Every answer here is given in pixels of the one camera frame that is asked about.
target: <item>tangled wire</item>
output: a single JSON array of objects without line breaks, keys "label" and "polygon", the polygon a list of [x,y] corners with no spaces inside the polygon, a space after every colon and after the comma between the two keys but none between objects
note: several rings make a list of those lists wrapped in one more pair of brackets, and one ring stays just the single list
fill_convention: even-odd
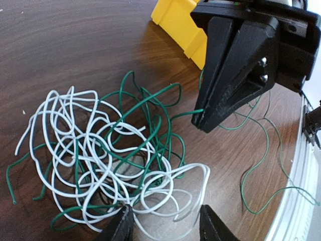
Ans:
[{"label": "tangled wire", "polygon": [[[124,84],[130,76],[141,94],[141,99],[123,91]],[[172,88],[179,89],[178,100],[171,105],[162,104],[157,96]],[[119,109],[107,102],[107,99],[113,95],[119,96]],[[134,107],[127,112],[123,111],[122,104],[125,95],[135,100]],[[29,125],[17,145],[15,154],[18,154],[24,139],[30,134],[30,156],[34,160],[38,175],[44,184],[42,194],[34,199],[41,199],[44,196],[45,187],[47,187],[52,192],[55,203],[61,212],[53,219],[52,227],[58,218],[65,216],[74,223],[67,228],[82,223],[94,231],[101,232],[101,229],[97,228],[95,224],[117,214],[124,204],[130,204],[133,207],[135,223],[142,232],[153,240],[163,240],[149,234],[137,216],[153,214],[158,218],[173,217],[173,222],[178,222],[192,212],[198,212],[204,200],[210,169],[200,163],[185,163],[185,144],[179,135],[172,132],[172,120],[203,110],[186,112],[170,118],[167,107],[178,104],[180,98],[180,84],[172,84],[151,94],[145,88],[137,86],[133,72],[126,74],[119,91],[108,94],[101,99],[98,98],[98,94],[94,90],[75,92],[74,87],[71,87],[67,94],[60,95],[55,90],[49,92],[46,100],[30,118]],[[159,134],[163,118],[160,114],[152,115],[149,105],[160,107],[164,111],[168,126],[165,134]],[[148,127],[137,128],[126,122],[126,118],[139,108],[145,115]],[[76,124],[77,110],[89,114],[85,130]],[[38,117],[41,117],[45,143],[35,147],[33,142]],[[54,142],[50,140],[50,132],[54,134]],[[127,140],[133,136],[140,139],[140,145],[127,148],[124,148],[123,144],[120,145],[120,143],[129,143]],[[181,155],[172,150],[173,138],[177,138],[182,144]],[[35,150],[42,147],[46,147],[52,156],[45,173],[41,167],[43,160],[38,159],[35,155]],[[142,156],[143,163],[135,161],[137,156]],[[172,167],[172,156],[180,160],[176,168]],[[14,203],[16,203],[16,199],[10,185],[9,170],[25,158],[9,166],[7,171],[7,181]],[[124,171],[128,168],[135,170],[134,173],[128,174]],[[190,192],[175,188],[175,179],[182,178],[185,172],[195,168],[200,168],[203,171],[203,179],[200,192],[196,201],[193,202]],[[73,173],[74,178],[66,178],[66,173]],[[185,203],[183,205],[179,204],[174,197],[175,193],[184,197]],[[98,194],[101,197],[99,203],[96,198]],[[148,198],[155,194],[161,196],[162,200],[159,200],[154,206],[148,206]],[[73,199],[77,205],[64,208],[60,197]],[[173,202],[176,210],[171,213],[159,212],[158,210],[169,201]],[[81,211],[81,217],[75,218],[70,214],[75,210]],[[192,227],[185,234],[171,240],[179,240],[191,230]]]}]

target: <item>white wire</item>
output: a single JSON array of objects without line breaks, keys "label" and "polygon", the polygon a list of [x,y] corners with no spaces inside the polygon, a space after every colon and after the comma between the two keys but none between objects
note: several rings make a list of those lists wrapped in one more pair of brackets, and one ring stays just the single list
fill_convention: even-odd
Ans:
[{"label": "white wire", "polygon": [[[84,106],[81,104],[82,102],[91,103],[92,107]],[[108,108],[110,111],[98,110],[98,105],[102,105]],[[75,110],[77,108],[90,113],[86,130],[84,132],[76,125]],[[117,123],[118,121],[111,121],[109,114],[110,112],[116,113],[119,118],[122,117],[121,112],[115,106],[106,101],[100,101],[96,91],[89,90],[75,93],[75,89],[72,86],[68,90],[67,94],[60,95],[57,91],[52,90],[49,92],[46,100],[38,107],[35,114],[31,116],[28,127],[17,145],[15,154],[18,154],[23,140],[26,138],[27,134],[30,133],[29,148],[31,157],[35,161],[37,172],[41,181],[48,189],[51,190],[58,209],[61,212],[64,212],[64,208],[62,207],[59,201],[60,198],[58,196],[74,198],[77,205],[81,208],[81,218],[74,218],[68,213],[64,214],[64,216],[70,221],[86,224],[92,230],[97,232],[102,231],[101,229],[96,228],[94,224],[102,221],[105,218],[114,216],[119,212],[121,207],[109,207],[105,213],[98,215],[90,213],[89,204],[99,189],[105,198],[112,200],[112,204],[117,204],[118,202],[130,204],[133,207],[134,220],[137,226],[147,237],[158,241],[168,240],[150,235],[141,225],[137,215],[153,214],[157,218],[173,217],[173,222],[178,222],[186,218],[194,211],[199,212],[204,200],[210,169],[208,166],[200,163],[187,164],[182,167],[172,169],[170,162],[164,156],[158,154],[164,167],[163,171],[150,171],[145,176],[144,169],[138,171],[136,174],[131,175],[125,175],[124,173],[118,172],[115,173],[115,167],[113,166],[113,163],[120,163],[121,160],[113,157],[112,154],[114,153],[119,156],[119,154],[131,153],[136,151],[138,147],[129,147],[123,149],[116,148],[113,145],[111,138],[113,132],[123,135],[122,138],[125,138],[126,136],[137,136],[143,142],[146,142],[146,145],[139,150],[140,152],[146,153],[145,166],[150,165],[151,157],[156,153],[156,151],[152,143],[147,142],[147,138],[142,133],[145,130],[145,127],[138,129],[123,120],[119,123]],[[34,153],[33,140],[37,117],[39,116],[42,120],[45,143],[52,155],[53,168],[51,173],[51,182],[46,180],[46,177],[42,172],[41,162],[36,158]],[[58,124],[61,121],[67,125],[67,130],[59,128]],[[100,129],[94,132],[94,127],[97,126],[98,122],[104,124],[102,126],[100,125]],[[50,142],[48,128],[54,132],[54,136],[56,138],[57,144],[54,148]],[[109,132],[106,139],[102,137],[103,132]],[[76,147],[78,147],[79,150],[77,157]],[[101,147],[104,148],[102,149],[102,153],[99,154],[96,150],[97,148]],[[66,155],[70,155],[71,160],[64,160]],[[75,170],[76,161],[85,164],[86,170],[79,174],[77,182],[76,180],[66,180],[62,173],[59,172],[60,166],[64,167],[64,170],[69,168],[72,172],[78,172],[78,170]],[[174,179],[194,168],[200,168],[203,171],[203,181],[199,195],[196,198],[194,205],[192,205],[192,194],[187,190],[176,189]],[[144,177],[143,180],[141,180],[141,186],[131,183],[131,180],[135,180],[139,177]],[[65,185],[65,187],[67,187],[66,190],[70,190],[70,188],[72,188],[74,191],[67,192],[66,190],[63,190],[63,188],[58,189],[55,183],[57,179],[63,185]],[[151,184],[156,180],[161,180],[161,183],[155,187],[151,186]],[[137,195],[131,196],[129,188],[136,189]],[[180,207],[179,202],[173,196],[174,193],[180,193],[188,197],[184,198],[186,203],[183,207]],[[154,205],[153,207],[149,207],[146,201],[148,200],[148,197],[152,196],[153,194],[163,195],[164,198],[158,204]],[[165,207],[169,200],[173,201],[176,208],[175,212],[157,212],[157,210],[161,207]],[[142,206],[141,210],[135,208],[135,205],[138,202]],[[191,232],[196,222],[197,219],[192,223],[191,227],[186,231],[185,234],[171,238],[170,240],[174,241],[184,238]]]}]

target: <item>black plastic part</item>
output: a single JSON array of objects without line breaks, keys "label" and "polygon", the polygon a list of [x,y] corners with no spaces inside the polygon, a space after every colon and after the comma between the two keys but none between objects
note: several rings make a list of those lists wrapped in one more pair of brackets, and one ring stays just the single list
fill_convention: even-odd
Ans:
[{"label": "black plastic part", "polygon": [[[210,132],[279,83],[301,93],[320,43],[321,17],[269,1],[201,0],[191,16],[208,35],[204,79],[192,123]],[[258,63],[265,58],[264,68]]]},{"label": "black plastic part", "polygon": [[[224,5],[222,1],[201,0],[191,12],[191,16],[196,25],[203,28],[206,33],[208,23],[213,16],[249,21],[255,21],[264,16],[275,17],[281,26],[276,82],[295,92],[300,92],[302,86],[298,88],[297,85],[304,82],[303,78],[310,79],[321,35],[321,17],[318,14],[265,0],[243,3],[240,6]],[[305,26],[302,27],[301,32],[295,23],[301,27]],[[284,78],[289,73],[292,74],[291,78],[295,76],[298,79],[295,87],[291,81],[286,81]]]},{"label": "black plastic part", "polygon": [[[192,123],[210,132],[233,111],[270,90],[276,79],[278,22],[265,16],[253,21],[212,17],[203,84]],[[267,65],[260,61],[266,58]]]},{"label": "black plastic part", "polygon": [[208,205],[200,211],[201,241],[239,241]]},{"label": "black plastic part", "polygon": [[94,241],[132,241],[133,225],[132,208],[125,205]]},{"label": "black plastic part", "polygon": [[321,101],[320,106],[312,111],[308,111],[308,108],[305,107],[305,116],[303,119],[303,133],[306,138],[313,145],[316,144],[319,148],[320,142],[317,137],[317,132],[321,130]]}]

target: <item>dark wood surface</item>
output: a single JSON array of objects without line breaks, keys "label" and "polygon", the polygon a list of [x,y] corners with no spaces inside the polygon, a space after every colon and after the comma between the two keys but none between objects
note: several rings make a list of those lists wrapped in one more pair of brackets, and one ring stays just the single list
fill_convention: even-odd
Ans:
[{"label": "dark wood surface", "polygon": [[[58,209],[50,192],[41,201],[32,201],[41,189],[34,162],[29,159],[11,172],[17,205],[13,205],[5,172],[17,160],[14,150],[29,117],[47,93],[95,89],[102,96],[117,90],[124,74],[134,70],[140,85],[155,92],[173,82],[183,85],[181,104],[173,113],[192,110],[198,96],[199,69],[187,59],[176,43],[150,21],[155,0],[3,0],[0,2],[0,233],[1,240],[92,240],[96,233],[78,226],[65,232],[50,229]],[[267,107],[263,98],[255,117]],[[291,165],[300,114],[300,98],[275,86],[268,116],[280,129],[284,142],[284,162]],[[242,129],[228,132],[215,129],[205,134],[192,126],[191,117],[174,123],[174,131],[186,142],[188,162],[211,167],[205,203],[217,212],[242,241],[264,240],[273,221],[281,195],[260,215],[242,207],[239,183],[265,151],[265,135],[248,122]],[[225,122],[235,126],[234,115]],[[276,132],[264,123],[270,134],[267,160],[248,179],[245,195],[258,210],[286,178],[278,162]],[[28,151],[25,143],[19,157]],[[198,176],[182,180],[186,188],[197,190]],[[157,226],[157,219],[151,222]],[[136,229],[136,240],[148,240]],[[198,230],[185,240],[198,240]]]}]

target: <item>yellow container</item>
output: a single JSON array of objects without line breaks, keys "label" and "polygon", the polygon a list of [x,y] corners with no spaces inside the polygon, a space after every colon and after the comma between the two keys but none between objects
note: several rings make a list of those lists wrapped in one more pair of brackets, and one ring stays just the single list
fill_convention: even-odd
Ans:
[{"label": "yellow container", "polygon": [[203,29],[196,26],[190,15],[198,2],[199,0],[158,0],[151,18],[178,43],[188,58],[203,69],[207,36]]}]

